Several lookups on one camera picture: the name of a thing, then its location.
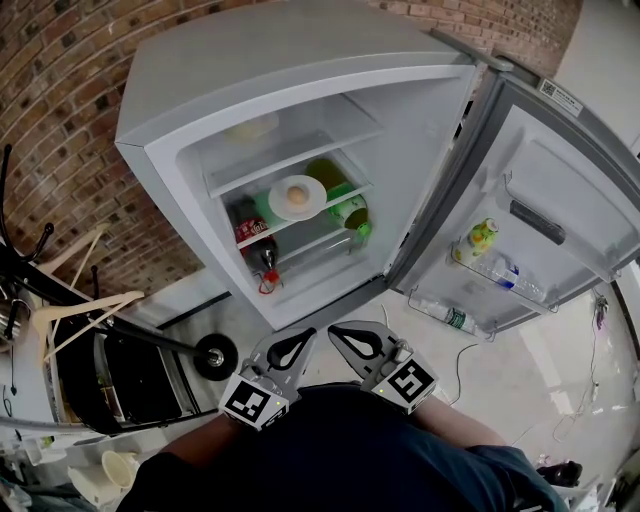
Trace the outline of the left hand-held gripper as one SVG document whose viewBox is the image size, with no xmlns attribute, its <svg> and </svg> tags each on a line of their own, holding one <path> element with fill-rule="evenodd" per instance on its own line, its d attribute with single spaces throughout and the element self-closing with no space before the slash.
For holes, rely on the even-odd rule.
<svg viewBox="0 0 640 512">
<path fill-rule="evenodd" d="M 233 373 L 221 398 L 221 411 L 261 431 L 286 415 L 300 399 L 300 379 L 306 370 L 317 330 L 287 328 L 263 338 Z"/>
</svg>

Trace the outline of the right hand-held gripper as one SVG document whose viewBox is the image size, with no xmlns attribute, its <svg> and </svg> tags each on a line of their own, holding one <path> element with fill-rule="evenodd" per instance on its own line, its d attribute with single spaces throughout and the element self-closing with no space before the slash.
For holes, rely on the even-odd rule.
<svg viewBox="0 0 640 512">
<path fill-rule="evenodd" d="M 412 414 L 434 391 L 435 373 L 407 341 L 382 323 L 337 323 L 329 340 L 356 373 L 371 373 L 361 390 L 377 396 L 405 415 Z"/>
</svg>

